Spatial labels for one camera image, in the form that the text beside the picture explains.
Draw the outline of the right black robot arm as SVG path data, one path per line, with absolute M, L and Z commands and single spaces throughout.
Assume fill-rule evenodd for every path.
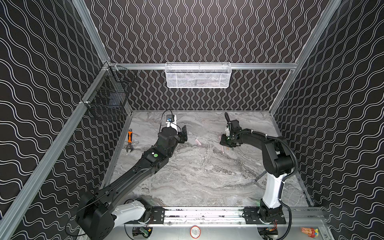
M 298 171 L 298 159 L 286 140 L 243 129 L 239 121 L 227 119 L 226 133 L 222 135 L 220 144 L 228 148 L 250 145 L 261 150 L 263 166 L 267 173 L 267 185 L 261 205 L 267 209 L 276 209 L 283 205 L 284 184 Z

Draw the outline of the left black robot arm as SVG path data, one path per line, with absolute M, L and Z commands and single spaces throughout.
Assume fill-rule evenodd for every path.
M 134 200 L 120 205 L 120 201 L 144 180 L 155 175 L 173 156 L 176 147 L 188 140 L 187 127 L 181 131 L 164 127 L 158 133 L 158 140 L 144 151 L 138 162 L 117 180 L 95 193 L 81 196 L 75 221 L 91 240 L 103 240 L 120 225 L 137 221 L 150 221 L 150 206 L 144 200 Z

